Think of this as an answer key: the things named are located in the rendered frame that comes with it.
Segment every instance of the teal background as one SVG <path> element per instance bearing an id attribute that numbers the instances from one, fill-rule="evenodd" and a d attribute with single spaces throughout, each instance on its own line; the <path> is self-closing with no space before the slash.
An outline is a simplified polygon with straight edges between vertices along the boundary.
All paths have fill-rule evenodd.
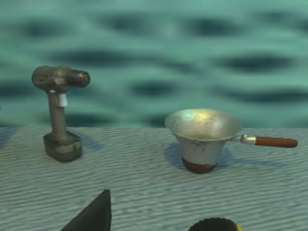
<path id="1" fill-rule="evenodd" d="M 69 126 L 161 127 L 186 108 L 307 127 L 305 0 L 0 0 L 0 125 L 48 126 L 40 65 L 91 75 Z"/>

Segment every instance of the yellow and black object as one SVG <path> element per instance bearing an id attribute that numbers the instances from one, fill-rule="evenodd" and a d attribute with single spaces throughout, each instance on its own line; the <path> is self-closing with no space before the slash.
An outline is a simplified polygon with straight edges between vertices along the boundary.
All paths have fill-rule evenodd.
<path id="1" fill-rule="evenodd" d="M 243 231 L 243 229 L 229 219 L 206 218 L 192 225 L 188 231 Z"/>

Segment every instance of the black pointed object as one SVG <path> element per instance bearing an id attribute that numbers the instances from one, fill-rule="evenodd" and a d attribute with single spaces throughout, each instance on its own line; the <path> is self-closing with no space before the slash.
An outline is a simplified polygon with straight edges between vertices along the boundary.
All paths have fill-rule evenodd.
<path id="1" fill-rule="evenodd" d="M 61 231 L 110 231 L 110 191 L 104 190 Z"/>

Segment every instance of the table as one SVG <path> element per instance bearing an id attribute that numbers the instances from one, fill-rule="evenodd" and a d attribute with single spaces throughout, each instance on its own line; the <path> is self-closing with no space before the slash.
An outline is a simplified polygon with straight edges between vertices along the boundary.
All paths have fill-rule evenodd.
<path id="1" fill-rule="evenodd" d="M 186 231 L 225 217 L 245 231 L 308 230 L 308 129 L 246 128 L 297 139 L 295 149 L 229 142 L 209 174 L 186 171 L 164 128 L 70 128 L 83 156 L 44 152 L 48 128 L 0 129 L 0 230 L 59 231 L 104 189 L 112 231 Z"/>

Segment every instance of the wooden handle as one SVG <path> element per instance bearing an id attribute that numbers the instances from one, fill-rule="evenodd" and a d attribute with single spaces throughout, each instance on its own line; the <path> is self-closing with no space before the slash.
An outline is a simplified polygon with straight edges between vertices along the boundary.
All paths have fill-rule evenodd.
<path id="1" fill-rule="evenodd" d="M 297 146 L 297 140 L 257 136 L 256 145 L 267 147 L 295 148 Z"/>

